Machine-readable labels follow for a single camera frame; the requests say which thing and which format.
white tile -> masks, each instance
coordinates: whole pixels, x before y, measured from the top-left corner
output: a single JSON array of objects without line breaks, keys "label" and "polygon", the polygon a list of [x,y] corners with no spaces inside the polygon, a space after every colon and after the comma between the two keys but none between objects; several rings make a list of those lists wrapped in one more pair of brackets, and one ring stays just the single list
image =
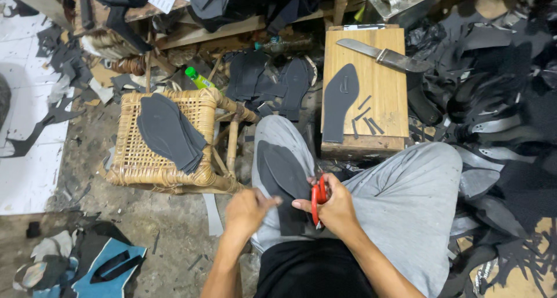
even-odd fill
[{"label": "white tile", "polygon": [[29,37],[0,42],[0,60],[27,59],[31,49],[32,39],[33,38]]},{"label": "white tile", "polygon": [[18,92],[19,92],[18,90],[12,90],[12,97],[10,99],[10,109],[8,110],[8,114],[6,115],[6,120],[4,121],[4,124],[0,128],[0,148],[3,148],[4,144],[6,143],[6,137],[8,136],[8,129],[10,128],[10,123],[12,122],[13,110],[15,109],[14,106],[16,105]]},{"label": "white tile", "polygon": [[25,73],[27,59],[6,58],[0,60],[0,74],[4,76],[12,90],[31,86],[31,75]]},{"label": "white tile", "polygon": [[[5,0],[5,2],[4,14],[9,15],[8,6],[15,8],[16,3],[13,0]],[[38,14],[34,17],[20,17],[19,15],[9,18],[3,17],[0,21],[0,41],[33,37],[44,19],[44,14]]]},{"label": "white tile", "polygon": [[[38,38],[33,37],[31,39],[32,39],[31,45],[30,45],[31,48],[29,50],[29,56],[27,57],[27,62],[25,63],[25,73],[29,76],[29,79],[31,81],[33,81],[35,84],[39,85],[39,83],[37,83],[35,81],[35,79],[37,77],[50,75],[50,74],[54,73],[55,71],[52,68],[52,66],[48,66],[46,69],[43,68],[43,65],[45,63],[50,62],[50,57],[49,58],[38,58],[37,57]],[[44,82],[44,83],[41,83],[41,84],[52,84],[52,83],[54,83],[54,81]]]},{"label": "white tile", "polygon": [[34,145],[23,158],[0,160],[0,215],[44,212],[58,181],[64,143]]},{"label": "white tile", "polygon": [[[35,124],[40,122],[48,113],[48,95],[52,85],[19,88],[16,104],[13,106],[14,114],[8,128],[8,138],[25,140]],[[35,142],[37,145],[64,142],[68,122],[51,124],[45,127]]]}]

blue fabric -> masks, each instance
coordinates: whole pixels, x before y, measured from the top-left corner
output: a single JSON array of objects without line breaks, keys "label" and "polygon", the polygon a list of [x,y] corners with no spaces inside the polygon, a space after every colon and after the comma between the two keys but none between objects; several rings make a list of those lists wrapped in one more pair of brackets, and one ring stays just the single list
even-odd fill
[{"label": "blue fabric", "polygon": [[101,265],[103,265],[109,259],[112,259],[113,257],[119,255],[120,253],[126,250],[130,254],[130,259],[135,256],[144,257],[146,252],[146,248],[144,247],[135,247],[135,246],[126,245],[122,242],[115,240],[114,238],[110,238],[107,241],[104,249],[99,253],[97,258],[89,268],[88,273],[73,284],[72,288],[78,294],[78,297],[79,298],[123,297],[124,296],[123,287],[128,282],[128,278],[135,271],[135,268],[137,266],[129,269],[128,271],[125,271],[114,280],[108,282],[99,282],[94,284],[91,284],[90,282],[93,273]]}]

hand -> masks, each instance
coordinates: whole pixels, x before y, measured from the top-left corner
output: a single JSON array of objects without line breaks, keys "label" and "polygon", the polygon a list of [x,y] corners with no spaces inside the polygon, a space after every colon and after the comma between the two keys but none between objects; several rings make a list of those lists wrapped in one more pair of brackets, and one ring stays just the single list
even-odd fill
[{"label": "hand", "polygon": [[[355,230],[361,230],[352,203],[352,195],[335,175],[325,173],[322,178],[325,181],[325,189],[328,191],[330,199],[317,206],[319,220],[333,234],[344,240],[345,236],[350,236]],[[308,200],[296,199],[292,202],[292,206],[311,213],[311,202]]]},{"label": "hand", "polygon": [[226,233],[240,240],[249,239],[261,225],[267,210],[282,203],[282,198],[265,198],[258,188],[244,189],[226,206]]}]

red scissors handle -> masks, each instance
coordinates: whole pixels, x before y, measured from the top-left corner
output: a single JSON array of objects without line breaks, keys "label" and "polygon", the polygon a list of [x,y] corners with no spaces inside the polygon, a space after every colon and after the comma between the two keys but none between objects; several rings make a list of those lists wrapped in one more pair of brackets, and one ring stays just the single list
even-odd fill
[{"label": "red scissors handle", "polygon": [[325,202],[327,202],[327,192],[325,191],[325,181],[321,178],[319,184],[315,184],[311,188],[311,216],[316,226],[319,223],[317,204],[324,204]]}]

concrete floor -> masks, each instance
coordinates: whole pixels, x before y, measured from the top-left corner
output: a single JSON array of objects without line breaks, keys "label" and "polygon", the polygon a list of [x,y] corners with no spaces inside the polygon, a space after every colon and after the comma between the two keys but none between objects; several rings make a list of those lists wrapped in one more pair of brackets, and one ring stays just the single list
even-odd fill
[{"label": "concrete floor", "polygon": [[[304,122],[315,116],[320,101],[321,91],[304,98],[303,105],[308,109],[301,115],[298,126],[304,127]],[[134,297],[198,297],[218,247],[218,237],[208,233],[203,196],[160,194],[109,184],[96,172],[99,163],[108,156],[108,149],[114,146],[111,136],[117,132],[120,105],[74,105],[74,109],[83,107],[87,109],[86,113],[68,125],[58,186],[47,203],[47,211],[81,209],[87,213],[101,212],[101,219],[116,222],[135,245],[149,247]],[[243,135],[253,135],[255,128],[255,125],[246,126],[238,138],[236,170],[242,182],[251,179],[254,150],[254,143],[244,143]],[[62,194],[67,188],[77,200],[88,184],[90,191],[77,204],[69,204]],[[231,195],[216,195],[222,223],[229,199]],[[159,232],[156,253],[152,254]],[[203,255],[202,259],[191,267],[199,255]],[[255,294],[259,266],[255,250],[248,249],[240,258],[244,297]]]}]

